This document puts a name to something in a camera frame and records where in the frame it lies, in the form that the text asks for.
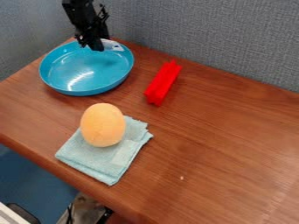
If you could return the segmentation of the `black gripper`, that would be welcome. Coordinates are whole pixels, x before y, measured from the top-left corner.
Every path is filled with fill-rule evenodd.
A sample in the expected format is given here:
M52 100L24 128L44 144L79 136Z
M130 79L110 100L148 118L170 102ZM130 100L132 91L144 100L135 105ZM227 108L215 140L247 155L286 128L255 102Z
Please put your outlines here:
M75 26L75 39L80 46L88 46L92 51L103 52L100 39L110 39L106 5L100 4L96 11L94 0L62 0L62 7Z

